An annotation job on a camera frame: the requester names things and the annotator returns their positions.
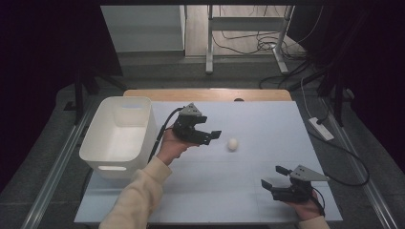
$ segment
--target table leg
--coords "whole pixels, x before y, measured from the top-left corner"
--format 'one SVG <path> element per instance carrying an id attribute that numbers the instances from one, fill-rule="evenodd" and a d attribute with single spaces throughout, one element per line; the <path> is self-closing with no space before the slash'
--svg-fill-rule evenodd
<path id="1" fill-rule="evenodd" d="M 279 33 L 279 38 L 277 40 L 277 44 L 273 48 L 274 57 L 276 58 L 277 64 L 280 68 L 281 74 L 288 74 L 288 68 L 286 63 L 284 62 L 283 55 L 281 53 L 281 48 L 283 46 L 284 37 L 287 33 L 287 28 L 289 24 L 289 19 L 291 18 L 293 6 L 287 6 L 287 12 L 284 16 L 283 26 Z"/>
<path id="2" fill-rule="evenodd" d="M 208 44 L 206 47 L 206 67 L 205 67 L 205 73 L 212 74 L 213 73 L 213 62 L 214 62 L 214 57 L 213 57 L 213 51 L 214 47 L 212 44 L 212 5 L 208 6 Z"/>

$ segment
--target human arm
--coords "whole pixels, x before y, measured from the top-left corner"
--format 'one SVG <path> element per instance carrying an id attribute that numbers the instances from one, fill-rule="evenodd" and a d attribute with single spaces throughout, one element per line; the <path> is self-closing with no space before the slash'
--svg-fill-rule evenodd
<path id="1" fill-rule="evenodd" d="M 162 185 L 172 173 L 168 165 L 190 146 L 197 145 L 179 140 L 168 129 L 158 154 L 144 169 L 135 172 L 99 228 L 146 228 L 149 216 L 159 205 Z"/>
<path id="2" fill-rule="evenodd" d="M 317 199 L 316 193 L 312 191 L 312 195 Z M 313 200 L 308 200 L 307 202 L 286 202 L 291 206 L 298 217 L 300 222 L 298 223 L 301 229 L 329 229 L 325 218 L 321 216 L 318 206 L 313 202 Z"/>

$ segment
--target white plastic bin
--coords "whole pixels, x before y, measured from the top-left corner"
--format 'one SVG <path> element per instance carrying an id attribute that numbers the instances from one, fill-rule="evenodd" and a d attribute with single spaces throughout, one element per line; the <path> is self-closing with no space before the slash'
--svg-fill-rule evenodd
<path id="1" fill-rule="evenodd" d="M 79 154 L 102 177 L 130 178 L 146 166 L 156 137 L 149 98 L 108 97 L 99 105 Z"/>

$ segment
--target white ball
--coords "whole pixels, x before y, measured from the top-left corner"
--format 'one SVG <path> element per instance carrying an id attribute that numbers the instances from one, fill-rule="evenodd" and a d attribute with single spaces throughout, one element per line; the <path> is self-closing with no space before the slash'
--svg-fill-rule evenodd
<path id="1" fill-rule="evenodd" d="M 238 140 L 235 138 L 230 138 L 228 141 L 228 149 L 230 151 L 235 151 L 238 148 Z"/>

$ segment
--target power strip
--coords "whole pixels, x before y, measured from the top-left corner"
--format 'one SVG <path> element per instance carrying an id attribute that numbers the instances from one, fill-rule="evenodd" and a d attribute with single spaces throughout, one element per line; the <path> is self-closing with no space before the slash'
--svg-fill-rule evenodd
<path id="1" fill-rule="evenodd" d="M 318 118 L 316 117 L 310 118 L 309 123 L 318 132 L 318 134 L 321 135 L 325 140 L 334 139 L 334 136 L 328 131 L 328 129 L 324 126 L 324 124 L 316 123 L 317 120 Z"/>

